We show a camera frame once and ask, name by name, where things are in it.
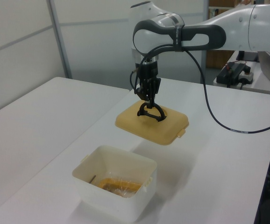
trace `yellow lid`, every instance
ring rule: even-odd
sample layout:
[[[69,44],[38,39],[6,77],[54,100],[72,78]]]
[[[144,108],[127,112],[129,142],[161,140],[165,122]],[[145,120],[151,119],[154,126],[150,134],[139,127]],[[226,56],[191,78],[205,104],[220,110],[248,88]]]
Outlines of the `yellow lid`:
[[[137,116],[137,112],[144,101],[140,100],[117,116],[115,125],[125,131],[131,132],[142,138],[160,145],[169,145],[177,137],[182,137],[189,125],[186,115],[175,110],[161,106],[166,119],[158,122],[148,116]],[[145,110],[156,116],[160,116],[156,108]]]

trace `yellow object inside container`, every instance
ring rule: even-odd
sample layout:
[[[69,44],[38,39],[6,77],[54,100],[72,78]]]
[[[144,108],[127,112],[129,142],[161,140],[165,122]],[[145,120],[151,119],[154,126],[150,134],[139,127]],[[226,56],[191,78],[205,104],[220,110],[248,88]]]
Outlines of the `yellow object inside container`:
[[[97,187],[107,190],[121,197],[132,197],[141,187],[141,184],[122,179],[105,178]]]
[[[186,115],[161,106],[166,119],[157,121],[148,116],[138,116],[137,112],[144,101],[140,100],[119,114],[115,125],[125,131],[138,135],[160,145],[169,145],[177,137],[182,137],[189,126]],[[160,116],[156,108],[146,109],[150,114]]]

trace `black cable on table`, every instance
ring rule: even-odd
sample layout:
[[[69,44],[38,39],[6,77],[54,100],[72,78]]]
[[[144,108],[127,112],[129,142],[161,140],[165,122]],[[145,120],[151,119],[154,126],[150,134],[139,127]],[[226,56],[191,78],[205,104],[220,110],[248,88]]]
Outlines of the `black cable on table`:
[[[240,90],[242,90],[242,87],[244,86],[244,83],[241,84]]]
[[[163,53],[163,52],[167,52],[167,51],[174,51],[174,48],[173,48],[173,45],[172,44],[163,44],[163,45],[160,45],[158,47],[155,47],[153,48],[149,53],[147,53],[144,58],[141,60],[140,64],[139,64],[139,67],[138,67],[138,70],[136,72],[136,79],[135,79],[135,85],[131,84],[132,85],[132,88],[134,89],[134,94],[136,94],[136,86],[137,86],[137,79],[138,79],[138,76],[140,74],[140,70],[141,70],[141,66],[143,64],[143,62],[149,57],[153,57],[155,55],[158,55],[160,53]],[[195,59],[195,57],[185,48],[183,48],[183,51],[186,52],[191,58],[192,60],[195,62],[195,64],[197,65],[198,69],[199,69],[199,72],[201,74],[201,78],[202,78],[202,81],[203,81],[203,86],[204,86],[204,92],[205,92],[205,98],[206,98],[206,105],[207,105],[207,108],[212,116],[212,118],[217,122],[217,124],[219,124],[221,127],[229,130],[229,131],[232,131],[232,132],[237,132],[237,133],[243,133],[243,134],[255,134],[255,133],[260,133],[260,132],[265,132],[265,131],[268,131],[270,130],[270,126],[267,127],[267,128],[264,128],[264,129],[260,129],[260,130],[257,130],[257,131],[240,131],[240,130],[236,130],[236,129],[232,129],[232,128],[229,128],[227,126],[225,126],[224,124],[220,123],[216,117],[214,116],[211,108],[210,108],[210,105],[209,105],[209,101],[208,101],[208,96],[207,96],[207,91],[206,91],[206,79],[205,79],[205,76],[204,76],[204,73],[199,65],[199,63],[197,62],[197,60]],[[134,72],[131,73],[130,75],[130,82],[132,82],[132,74]]]

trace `laptop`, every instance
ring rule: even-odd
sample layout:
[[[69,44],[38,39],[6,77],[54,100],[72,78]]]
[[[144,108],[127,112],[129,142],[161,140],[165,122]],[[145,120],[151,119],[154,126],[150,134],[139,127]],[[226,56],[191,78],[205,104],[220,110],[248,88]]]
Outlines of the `laptop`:
[[[258,51],[263,74],[270,80],[270,55],[266,51]]]

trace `white table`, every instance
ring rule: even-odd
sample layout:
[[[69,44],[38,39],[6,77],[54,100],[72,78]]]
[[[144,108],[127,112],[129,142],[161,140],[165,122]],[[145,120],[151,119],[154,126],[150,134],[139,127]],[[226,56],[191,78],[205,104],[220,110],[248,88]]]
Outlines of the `white table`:
[[[270,126],[270,95],[208,86],[213,113],[242,130]],[[185,113],[182,138],[160,146],[114,125],[138,100],[130,92],[0,207],[0,223],[117,224],[81,202],[71,175],[100,145],[154,159],[157,191],[138,223],[252,224],[270,162],[270,130],[239,134],[210,116],[200,84],[162,79],[156,102]]]
[[[233,55],[229,58],[228,62],[236,61],[236,57],[238,56],[238,51],[235,51]],[[242,90],[261,92],[270,94],[270,80],[263,74],[261,65],[258,62],[246,62],[246,65],[251,69],[250,71],[254,73],[252,84],[246,84],[243,86]],[[226,87],[227,85],[217,83],[216,78],[213,81],[213,85]],[[232,85],[233,89],[240,89],[241,83],[237,85]]]
[[[129,91],[54,78],[0,110],[0,206]]]

